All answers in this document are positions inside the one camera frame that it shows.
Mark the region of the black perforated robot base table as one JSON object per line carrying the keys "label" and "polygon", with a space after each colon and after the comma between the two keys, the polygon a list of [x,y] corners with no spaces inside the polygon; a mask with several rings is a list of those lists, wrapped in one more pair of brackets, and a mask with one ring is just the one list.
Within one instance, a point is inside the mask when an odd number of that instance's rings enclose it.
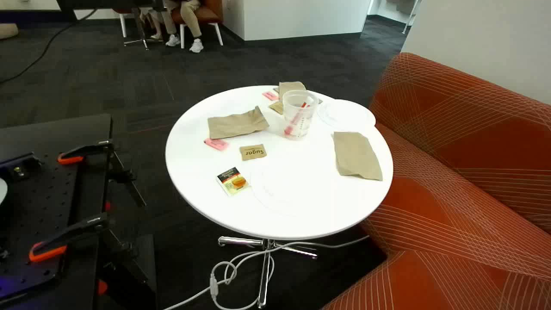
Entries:
{"label": "black perforated robot base table", "polygon": [[[98,310],[111,302],[123,310],[156,304],[153,240],[137,233],[137,207],[122,183],[106,176],[106,158],[60,166],[61,152],[111,142],[106,114],[0,130],[1,156],[1,310]],[[67,254],[27,261],[29,249],[70,225],[98,214],[115,221],[115,233],[135,249],[129,261],[106,257],[96,238]]]}

